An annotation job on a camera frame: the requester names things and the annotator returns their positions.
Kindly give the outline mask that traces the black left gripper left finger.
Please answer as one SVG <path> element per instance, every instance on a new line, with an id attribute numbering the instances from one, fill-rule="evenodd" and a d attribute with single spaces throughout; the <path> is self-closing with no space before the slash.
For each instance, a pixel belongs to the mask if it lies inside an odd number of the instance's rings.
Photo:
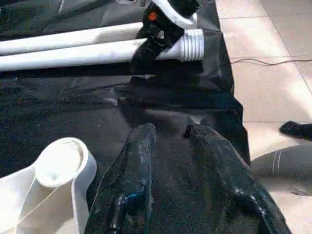
<path id="1" fill-rule="evenodd" d="M 153 124 L 129 132 L 119 155 L 101 178 L 86 224 L 88 234 L 149 233 L 155 141 Z"/>

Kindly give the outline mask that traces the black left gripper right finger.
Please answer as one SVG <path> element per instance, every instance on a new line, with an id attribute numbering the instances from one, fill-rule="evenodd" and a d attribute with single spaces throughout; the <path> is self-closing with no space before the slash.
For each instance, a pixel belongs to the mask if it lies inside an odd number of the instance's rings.
<path id="1" fill-rule="evenodd" d="M 213 234 L 289 234 L 279 207 L 259 177 L 221 134 L 189 125 L 193 163 Z"/>

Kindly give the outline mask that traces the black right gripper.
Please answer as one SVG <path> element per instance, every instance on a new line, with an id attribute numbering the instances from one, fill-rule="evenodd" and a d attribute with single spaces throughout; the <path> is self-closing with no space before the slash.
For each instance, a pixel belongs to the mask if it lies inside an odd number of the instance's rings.
<path id="1" fill-rule="evenodd" d="M 173 23 L 157 6 L 148 6 L 143 13 L 143 27 L 140 38 L 147 38 L 139 46 L 130 62 L 130 71 L 137 74 L 153 64 L 156 58 L 165 50 L 173 47 L 183 35 L 184 29 Z M 163 31 L 163 38 L 157 38 Z"/>

